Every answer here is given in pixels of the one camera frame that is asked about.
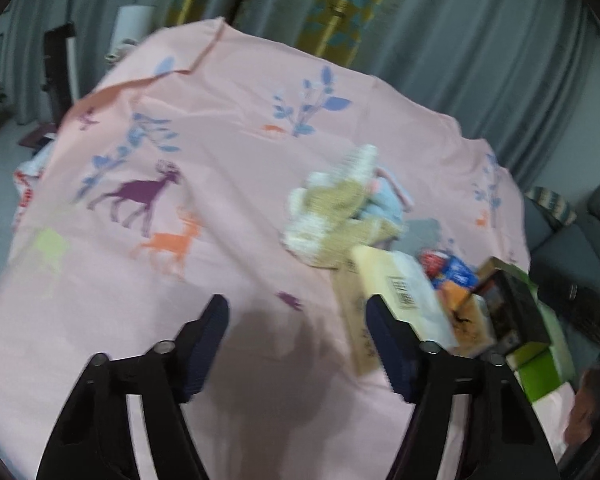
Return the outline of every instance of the tissue box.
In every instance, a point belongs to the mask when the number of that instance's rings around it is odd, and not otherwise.
[[[333,273],[332,283],[358,375],[380,366],[365,323],[366,300],[374,294],[380,294],[394,317],[408,322],[422,341],[435,341],[445,349],[458,345],[433,286],[420,264],[408,254],[355,247]]]

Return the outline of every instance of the curtain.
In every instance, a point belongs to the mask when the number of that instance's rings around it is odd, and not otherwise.
[[[523,189],[560,141],[598,33],[582,0],[244,0],[235,26],[452,115]]]
[[[106,73],[104,55],[118,7],[139,4],[156,7],[157,27],[173,25],[184,10],[182,22],[225,16],[237,7],[237,0],[14,0],[6,37],[4,87],[19,124],[51,118],[44,82],[43,34],[66,23],[75,23],[80,92],[87,94]]]

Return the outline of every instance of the metal screw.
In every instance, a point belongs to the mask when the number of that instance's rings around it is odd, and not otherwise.
[[[176,343],[173,341],[160,341],[154,345],[154,352],[157,354],[168,354],[174,348],[176,348]]]
[[[100,366],[106,363],[109,360],[106,354],[100,353],[96,354],[91,358],[91,364],[93,366]]]
[[[506,359],[502,355],[496,354],[496,352],[490,352],[487,355],[487,361],[496,366],[504,366],[507,363]]]
[[[437,354],[442,348],[440,348],[440,345],[435,341],[423,341],[420,343],[420,350],[427,354]]]

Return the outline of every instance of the blanket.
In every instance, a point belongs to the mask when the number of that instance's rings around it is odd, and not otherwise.
[[[35,477],[92,354],[141,354],[223,294],[228,333],[184,407],[211,478],[384,478],[412,406],[382,370],[355,378],[329,271],[280,243],[291,190],[363,144],[440,248],[526,270],[520,192],[452,118],[222,20],[125,57],[65,117],[0,278],[0,455],[16,475]]]

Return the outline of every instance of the plant print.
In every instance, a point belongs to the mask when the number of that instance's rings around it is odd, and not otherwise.
[[[93,120],[94,111],[95,111],[95,108],[91,107],[85,113],[81,114],[78,117],[78,122],[82,125],[82,126],[80,126],[81,132],[86,132],[91,126],[100,124],[100,121]]]
[[[489,209],[481,211],[482,216],[476,219],[476,225],[486,226],[488,220],[491,227],[496,227],[496,212],[502,204],[502,199],[498,196],[498,188],[502,181],[502,168],[498,165],[498,159],[493,153],[486,153],[485,157],[487,164],[482,167],[482,172],[485,174],[488,184],[486,188],[475,182],[472,186],[474,186],[474,198],[478,202],[486,202]]]
[[[154,69],[154,76],[161,76],[173,71],[176,60],[173,56],[164,58]]]
[[[140,148],[147,140],[163,152],[179,152],[177,146],[173,146],[173,139],[178,137],[176,132],[166,127],[171,120],[153,119],[143,114],[134,113],[132,124],[125,135],[125,142],[121,142],[112,152],[105,155],[95,155],[91,159],[94,171],[82,181],[74,202],[79,202],[102,178],[120,165],[124,164],[135,150]]]
[[[333,95],[334,84],[333,71],[325,65],[320,73],[320,81],[311,82],[308,79],[302,81],[302,91],[300,92],[302,102],[298,110],[294,110],[293,107],[288,105],[282,92],[274,95],[273,117],[286,120],[294,137],[314,133],[315,128],[309,124],[309,121],[320,110],[339,112],[345,110],[351,104],[350,100]],[[282,128],[275,124],[265,124],[262,129],[266,132],[284,132]]]

